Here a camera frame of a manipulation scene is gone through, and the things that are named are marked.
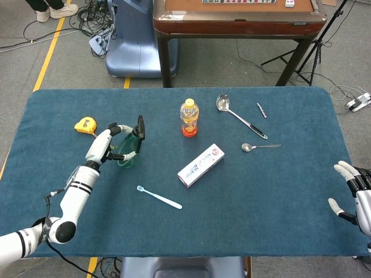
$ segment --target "black pants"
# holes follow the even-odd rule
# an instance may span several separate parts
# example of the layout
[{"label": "black pants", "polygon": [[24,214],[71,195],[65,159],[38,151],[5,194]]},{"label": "black pants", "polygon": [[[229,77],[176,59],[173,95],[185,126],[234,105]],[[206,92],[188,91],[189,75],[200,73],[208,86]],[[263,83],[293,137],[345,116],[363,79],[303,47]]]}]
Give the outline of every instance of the black pants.
[{"label": "black pants", "polygon": [[45,0],[45,1],[44,0],[26,0],[26,2],[31,6],[31,8],[33,10],[37,10],[38,12],[45,12],[48,9],[48,6],[52,7],[54,10],[59,10],[63,8],[64,6],[64,3],[62,2],[62,0]]}]

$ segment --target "table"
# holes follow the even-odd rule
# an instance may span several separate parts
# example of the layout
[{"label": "table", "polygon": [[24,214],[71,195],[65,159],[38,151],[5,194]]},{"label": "table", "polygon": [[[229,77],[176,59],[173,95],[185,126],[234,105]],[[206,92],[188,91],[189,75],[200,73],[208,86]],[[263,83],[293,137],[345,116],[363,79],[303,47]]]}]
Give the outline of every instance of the table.
[{"label": "table", "polygon": [[[231,109],[268,136],[264,140],[215,100],[227,92]],[[180,132],[187,97],[200,107],[199,133]],[[268,118],[256,107],[259,103]],[[94,137],[73,130],[85,116],[97,133],[111,122],[134,126],[142,115],[146,139],[132,169],[101,168],[66,256],[224,257],[366,255],[367,237],[336,217],[327,199],[354,211],[344,179],[333,170],[350,162],[328,93],[318,87],[40,90],[28,100],[0,181],[0,235],[45,215],[43,195],[64,186]],[[113,145],[125,136],[116,136]],[[246,153],[243,142],[282,144]],[[177,173],[215,143],[225,157],[187,189]],[[136,190],[183,205],[177,210]],[[51,199],[60,216],[62,196]],[[46,245],[36,257],[54,256]]]},{"label": "table", "polygon": [[168,40],[172,38],[293,39],[298,42],[277,86],[285,86],[327,21],[321,0],[204,4],[201,0],[154,0],[162,83],[171,87]]}]

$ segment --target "tape measure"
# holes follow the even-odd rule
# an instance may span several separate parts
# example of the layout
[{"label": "tape measure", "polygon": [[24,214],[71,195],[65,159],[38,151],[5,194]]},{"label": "tape measure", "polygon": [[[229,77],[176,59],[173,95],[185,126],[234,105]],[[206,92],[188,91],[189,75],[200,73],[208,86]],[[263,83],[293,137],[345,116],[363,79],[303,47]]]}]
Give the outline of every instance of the tape measure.
[{"label": "tape measure", "polygon": [[97,135],[95,134],[95,130],[97,129],[97,122],[91,117],[82,118],[77,124],[75,124],[74,129],[77,132],[92,134],[97,137]]}]

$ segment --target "metal spoon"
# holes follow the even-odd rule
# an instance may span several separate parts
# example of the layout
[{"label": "metal spoon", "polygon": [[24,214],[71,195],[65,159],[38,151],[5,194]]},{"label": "metal spoon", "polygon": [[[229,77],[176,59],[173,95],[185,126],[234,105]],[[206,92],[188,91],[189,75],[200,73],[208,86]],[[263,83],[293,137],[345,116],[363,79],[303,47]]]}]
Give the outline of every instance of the metal spoon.
[{"label": "metal spoon", "polygon": [[247,120],[242,119],[240,116],[238,116],[235,112],[229,109],[230,107],[230,98],[226,94],[220,94],[218,98],[216,98],[216,107],[219,111],[222,112],[229,112],[232,115],[234,115],[237,119],[239,119],[241,122],[243,122],[245,125],[248,126],[253,132],[255,132],[257,135],[259,135],[263,139],[268,139],[268,137],[260,131],[256,126],[253,126],[251,123],[249,123]]},{"label": "metal spoon", "polygon": [[245,152],[251,152],[253,149],[256,149],[256,148],[278,148],[280,146],[281,146],[281,144],[265,145],[265,146],[253,146],[253,145],[250,145],[248,143],[243,143],[241,147]]}]

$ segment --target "tripod stand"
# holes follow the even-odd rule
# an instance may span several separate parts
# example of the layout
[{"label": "tripod stand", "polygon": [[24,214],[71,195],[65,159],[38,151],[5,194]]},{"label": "tripod stand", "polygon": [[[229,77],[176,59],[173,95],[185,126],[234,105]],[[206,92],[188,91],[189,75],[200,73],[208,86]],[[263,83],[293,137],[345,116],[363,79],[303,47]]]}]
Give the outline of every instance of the tripod stand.
[{"label": "tripod stand", "polygon": [[[324,31],[319,36],[319,38],[318,39],[315,39],[313,41],[314,46],[312,47],[312,49],[309,52],[308,56],[305,58],[305,60],[301,64],[300,68],[297,71],[295,71],[295,73],[298,76],[300,76],[305,82],[307,82],[309,84],[309,86],[312,86],[313,77],[314,77],[314,71],[315,71],[315,68],[317,66],[318,59],[319,59],[319,63],[321,63],[321,48],[322,48],[322,45],[323,45],[323,42],[322,42],[323,41],[323,38],[326,35],[326,33],[329,31],[329,29],[330,29],[331,25],[333,24],[333,22],[335,21],[335,19],[338,18],[339,16],[341,16],[344,13],[343,12],[343,7],[344,7],[344,5],[347,2],[348,2],[348,0],[343,0],[343,2],[340,4],[339,8],[336,10],[336,12],[334,13],[334,15],[332,16],[329,24],[326,26],[326,28],[324,29]],[[286,61],[286,59],[284,57],[286,55],[288,55],[288,54],[293,53],[293,52],[294,52],[294,50],[291,50],[289,52],[286,52],[286,53],[284,53],[284,54],[282,54],[280,56],[277,56],[276,58],[270,59],[269,61],[266,61],[266,62],[262,63],[261,65],[268,64],[268,63],[270,63],[272,61],[275,61],[277,59],[281,59],[283,62],[285,62],[287,64],[288,62]],[[314,62],[313,62],[313,67],[312,67],[312,73],[310,75],[310,79],[308,80],[307,78],[305,78],[301,74],[301,71],[305,67],[305,64],[308,62],[309,58],[312,56],[313,52],[315,52]]]}]

